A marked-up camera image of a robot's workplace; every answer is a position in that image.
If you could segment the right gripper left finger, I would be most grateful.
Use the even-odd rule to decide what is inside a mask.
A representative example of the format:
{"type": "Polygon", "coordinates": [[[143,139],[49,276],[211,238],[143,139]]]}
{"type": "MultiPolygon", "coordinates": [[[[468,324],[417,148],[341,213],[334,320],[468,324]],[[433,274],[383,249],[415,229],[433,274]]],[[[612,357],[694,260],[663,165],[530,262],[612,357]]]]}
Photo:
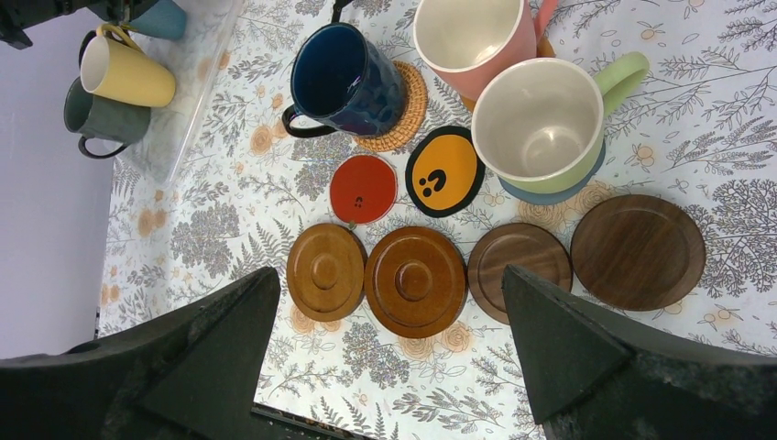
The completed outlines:
{"type": "Polygon", "coordinates": [[[259,269],[197,302],[60,355],[1,363],[4,439],[278,439],[252,413],[279,304],[259,269]]]}

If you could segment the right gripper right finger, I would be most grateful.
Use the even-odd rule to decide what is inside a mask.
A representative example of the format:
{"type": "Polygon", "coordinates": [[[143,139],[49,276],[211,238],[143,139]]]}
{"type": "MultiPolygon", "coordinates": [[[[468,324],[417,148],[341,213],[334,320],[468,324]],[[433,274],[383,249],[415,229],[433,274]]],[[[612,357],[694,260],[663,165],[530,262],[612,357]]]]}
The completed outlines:
{"type": "Polygon", "coordinates": [[[773,439],[776,361],[701,344],[507,266],[534,422],[550,439],[773,439]]]}

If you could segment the brown wooden coaster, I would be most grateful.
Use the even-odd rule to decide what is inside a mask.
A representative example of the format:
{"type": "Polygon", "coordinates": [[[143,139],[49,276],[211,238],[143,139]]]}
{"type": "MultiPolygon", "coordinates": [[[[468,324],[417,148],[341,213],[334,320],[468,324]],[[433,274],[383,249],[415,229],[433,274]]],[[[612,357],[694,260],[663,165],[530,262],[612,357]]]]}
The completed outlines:
{"type": "Polygon", "coordinates": [[[291,299],[318,322],[347,317],[364,299],[366,261],[361,241],[347,228],[323,223],[305,229],[288,256],[291,299]]]}

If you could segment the brown wooden knob lid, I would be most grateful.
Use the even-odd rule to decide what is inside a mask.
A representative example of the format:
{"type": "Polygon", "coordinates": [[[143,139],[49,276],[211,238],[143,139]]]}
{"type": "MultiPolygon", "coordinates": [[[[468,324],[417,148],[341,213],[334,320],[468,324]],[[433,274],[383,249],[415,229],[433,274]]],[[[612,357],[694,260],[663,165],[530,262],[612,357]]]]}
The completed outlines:
{"type": "Polygon", "coordinates": [[[454,243],[423,226],[383,237],[365,269],[372,313],[397,336],[423,339],[452,325],[464,308],[465,264],[454,243]]]}

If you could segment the red round coaster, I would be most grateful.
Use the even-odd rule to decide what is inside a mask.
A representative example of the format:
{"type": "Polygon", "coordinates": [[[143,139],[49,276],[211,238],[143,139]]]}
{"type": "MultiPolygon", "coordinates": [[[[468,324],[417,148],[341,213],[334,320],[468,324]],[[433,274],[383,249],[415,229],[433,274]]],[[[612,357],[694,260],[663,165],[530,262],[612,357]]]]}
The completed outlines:
{"type": "Polygon", "coordinates": [[[397,175],[388,162],[376,156],[356,155],[337,168],[329,195],[340,221],[365,225],[391,210],[397,192],[397,175]]]}

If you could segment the light green mug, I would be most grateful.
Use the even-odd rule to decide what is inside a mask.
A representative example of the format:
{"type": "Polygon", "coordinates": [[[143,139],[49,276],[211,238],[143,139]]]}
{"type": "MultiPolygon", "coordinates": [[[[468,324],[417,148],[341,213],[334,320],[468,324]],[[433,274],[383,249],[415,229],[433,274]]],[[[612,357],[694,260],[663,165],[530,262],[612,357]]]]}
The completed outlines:
{"type": "Polygon", "coordinates": [[[566,191],[595,167],[606,117],[649,69],[648,59],[637,51],[594,76],[557,58],[515,64],[476,101],[471,125],[476,153],[499,178],[522,191],[566,191]]]}

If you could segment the woven rattan coaster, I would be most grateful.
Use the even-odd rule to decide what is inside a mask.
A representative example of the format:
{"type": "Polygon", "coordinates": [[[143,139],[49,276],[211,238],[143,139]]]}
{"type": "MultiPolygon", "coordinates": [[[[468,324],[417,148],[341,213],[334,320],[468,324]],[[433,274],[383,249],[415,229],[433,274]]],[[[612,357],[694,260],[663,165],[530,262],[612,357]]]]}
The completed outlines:
{"type": "Polygon", "coordinates": [[[406,86],[406,105],[399,122],[385,135],[379,137],[355,137],[356,144],[374,153],[401,149],[413,140],[426,117],[428,87],[421,72],[412,64],[395,60],[406,86]]]}

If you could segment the dark blue mug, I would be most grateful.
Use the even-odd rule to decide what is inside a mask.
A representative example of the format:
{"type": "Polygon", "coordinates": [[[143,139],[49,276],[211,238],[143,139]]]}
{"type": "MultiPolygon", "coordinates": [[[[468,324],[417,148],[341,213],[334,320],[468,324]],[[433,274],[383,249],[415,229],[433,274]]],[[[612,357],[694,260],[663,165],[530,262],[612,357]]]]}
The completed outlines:
{"type": "Polygon", "coordinates": [[[401,120],[407,86],[399,68],[356,28],[333,22],[303,43],[292,66],[293,104],[281,121],[295,138],[387,134],[401,120]]]}

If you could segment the pink mug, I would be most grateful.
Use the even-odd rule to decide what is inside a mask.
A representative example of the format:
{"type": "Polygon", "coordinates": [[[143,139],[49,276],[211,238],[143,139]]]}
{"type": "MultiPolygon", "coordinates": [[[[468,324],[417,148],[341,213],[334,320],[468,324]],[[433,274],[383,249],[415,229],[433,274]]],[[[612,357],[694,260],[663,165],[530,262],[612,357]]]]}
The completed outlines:
{"type": "Polygon", "coordinates": [[[557,5],[544,0],[532,13],[526,0],[422,0],[414,44],[445,83],[475,101],[505,69],[537,56],[557,5]]]}

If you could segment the light wooden round coaster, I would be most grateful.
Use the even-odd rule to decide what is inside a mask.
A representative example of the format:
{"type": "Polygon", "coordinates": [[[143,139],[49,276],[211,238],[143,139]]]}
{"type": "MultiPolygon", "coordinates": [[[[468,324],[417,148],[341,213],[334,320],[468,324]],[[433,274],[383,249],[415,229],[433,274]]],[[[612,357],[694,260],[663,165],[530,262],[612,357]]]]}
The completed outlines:
{"type": "MultiPolygon", "coordinates": [[[[536,57],[537,58],[555,58],[556,57],[556,53],[555,53],[555,51],[553,49],[553,46],[552,46],[550,40],[547,37],[545,37],[545,36],[542,36],[539,39],[539,42],[538,42],[538,45],[537,45],[537,55],[536,55],[536,57]]],[[[460,98],[463,106],[470,113],[472,113],[474,111],[476,102],[466,98],[465,96],[463,96],[461,94],[459,95],[459,98],[460,98]]]]}

